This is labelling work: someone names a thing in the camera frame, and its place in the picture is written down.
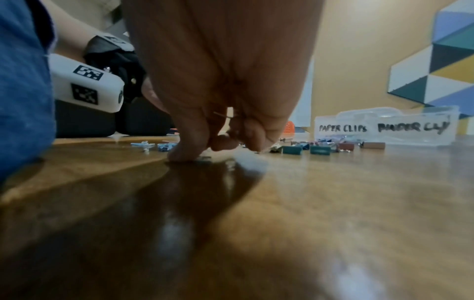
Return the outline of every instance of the clear plastic box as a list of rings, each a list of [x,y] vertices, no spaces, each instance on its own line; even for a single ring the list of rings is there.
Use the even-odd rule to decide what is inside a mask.
[[[315,118],[315,139],[346,135],[350,139],[414,146],[442,146],[456,138],[458,106],[399,110],[377,107]]]

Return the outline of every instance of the blue denim fabric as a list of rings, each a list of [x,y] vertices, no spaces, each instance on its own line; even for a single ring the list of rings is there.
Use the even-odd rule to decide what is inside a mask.
[[[56,122],[48,47],[54,36],[44,7],[26,0],[0,0],[0,184],[34,160],[55,138]],[[38,16],[42,24],[39,29]]]

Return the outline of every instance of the table surface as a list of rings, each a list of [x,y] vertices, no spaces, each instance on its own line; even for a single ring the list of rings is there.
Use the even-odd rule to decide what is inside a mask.
[[[168,164],[132,139],[6,183],[0,299],[474,299],[472,142]]]

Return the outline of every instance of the geometric wall art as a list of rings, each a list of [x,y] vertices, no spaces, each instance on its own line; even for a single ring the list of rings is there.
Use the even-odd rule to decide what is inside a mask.
[[[432,44],[391,67],[388,93],[474,116],[474,0],[436,14]]]

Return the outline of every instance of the orange object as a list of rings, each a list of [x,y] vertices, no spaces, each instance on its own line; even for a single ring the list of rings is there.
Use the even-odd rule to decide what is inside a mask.
[[[288,123],[286,123],[285,130],[283,131],[283,133],[295,133],[295,125],[293,124],[293,122],[288,121]]]

